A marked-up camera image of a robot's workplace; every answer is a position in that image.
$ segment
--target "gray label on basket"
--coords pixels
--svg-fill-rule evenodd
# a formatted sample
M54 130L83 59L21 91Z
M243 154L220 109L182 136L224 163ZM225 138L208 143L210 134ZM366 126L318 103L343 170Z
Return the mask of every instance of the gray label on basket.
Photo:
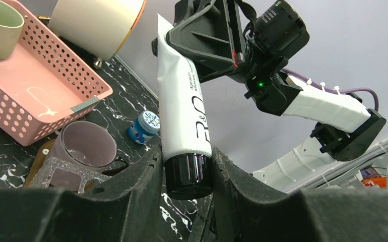
M81 112L84 109L87 109L87 108L95 105L99 101L100 101L100 99L98 97L93 97L87 101L84 101L83 103L78 104L77 106L72 107L71 110L74 112Z

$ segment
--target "gray wall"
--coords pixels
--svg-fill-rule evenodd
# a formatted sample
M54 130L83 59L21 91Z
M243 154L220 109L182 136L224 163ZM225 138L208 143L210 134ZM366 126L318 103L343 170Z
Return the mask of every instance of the gray wall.
M259 14L274 2L246 1ZM47 15L56 0L21 2L35 14ZM156 37L157 13L173 22L176 2L147 0L136 29L118 53L153 92L157 91L157 60L150 46ZM380 113L388 119L388 1L289 2L311 35L309 44L290 60L289 67L317 82L326 82L327 87L374 89L380 96ZM213 144L246 171L262 168L287 153L309 135L315 124L298 117L261 113L251 100L244 99L245 87L228 78L204 83L202 90ZM368 94L361 97L372 107ZM378 138L386 136L388 123Z

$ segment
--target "cable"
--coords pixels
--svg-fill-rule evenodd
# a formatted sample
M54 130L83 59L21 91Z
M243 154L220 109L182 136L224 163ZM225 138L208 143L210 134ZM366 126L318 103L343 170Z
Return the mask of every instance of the cable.
M336 176L336 177L334 177L334 178L328 180L327 183L330 183L330 182L332 182L333 180L335 180L335 179L337 179L337 178L339 178L339 177L341 177L341 176L343 176L343 175L345 175L345 174L347 174L347 173L349 173L349 172L351 172L351 171L353 171L353 170L358 169L360 166L363 166L363 165L366 164L367 162L369 162L369 161L371 161L371 160L373 160L373 159L376 159L376 158L378 158L378 157L380 157L380 156L382 156L382 155L385 155L385 154L386 154L385 152L379 153L379 154L377 154L377 155L375 155L375 156L373 156L373 157L371 157L371 158L369 158L369 159L363 161L361 164L357 165L356 167L354 167L354 168L352 168L352 169L350 169L350 170L348 170L348 171L346 171L346 172L344 172L344 173L342 173L342 174L339 174L338 176ZM322 183L322 184L318 185L316 188L319 188L319 187L321 187L321 186L323 186L323 185L326 185L326 183Z
M287 74L290 74L296 78L299 78L305 82L307 82L308 80L311 81L311 85L315 88L318 88L318 89L322 89L324 88L326 92L329 92L329 93L333 93L333 94L337 94L337 91L334 90L334 89L330 89L330 88L326 88L326 87L322 87L320 84L316 83L316 82L313 82L310 78L308 77L305 77L297 72L294 72L290 69L287 69L287 68L283 68L282 71L286 72ZM346 90L340 90L340 93L341 94L347 94L347 93L354 93L354 92L368 92L372 95L373 97L373 102L375 103L374 105L374 109L376 111L378 111L379 109L379 99L378 99L378 95L377 93L370 89L370 88L365 88L365 87L360 87L360 88L353 88L353 89L346 89Z

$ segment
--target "black mug handle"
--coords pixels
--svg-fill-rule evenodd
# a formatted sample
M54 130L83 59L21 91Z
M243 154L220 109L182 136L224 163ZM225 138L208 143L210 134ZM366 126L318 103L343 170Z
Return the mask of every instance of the black mug handle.
M118 173L122 172L127 167L129 167L129 163L127 161L125 161L121 156L117 156L117 158L114 160L114 162L122 162L125 165L123 165L123 166L121 166L119 168L115 168L115 169L111 169L111 170L105 170L105 171L102 172L102 174L108 175L108 176L117 175Z

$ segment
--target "black cap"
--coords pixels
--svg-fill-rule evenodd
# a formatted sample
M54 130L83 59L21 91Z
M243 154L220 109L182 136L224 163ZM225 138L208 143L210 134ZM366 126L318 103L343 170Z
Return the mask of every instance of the black cap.
M168 159L167 195L176 200L203 198L212 193L212 159L202 154L181 154Z

